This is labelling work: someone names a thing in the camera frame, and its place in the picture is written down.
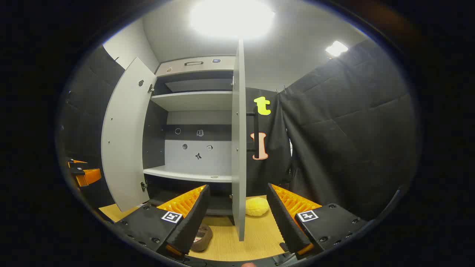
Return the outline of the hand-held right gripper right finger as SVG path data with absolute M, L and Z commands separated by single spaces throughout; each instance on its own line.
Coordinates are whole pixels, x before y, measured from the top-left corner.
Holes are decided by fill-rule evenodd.
M 267 185 L 266 199 L 287 250 L 298 260 L 339 247 L 367 225 L 338 204 L 319 205 L 274 184 Z

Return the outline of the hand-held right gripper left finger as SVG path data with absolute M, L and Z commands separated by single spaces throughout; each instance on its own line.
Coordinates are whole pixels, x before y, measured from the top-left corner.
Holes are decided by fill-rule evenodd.
M 142 205 L 114 223 L 114 230 L 155 253 L 182 259 L 195 241 L 209 203 L 210 187 L 203 185 L 159 206 Z

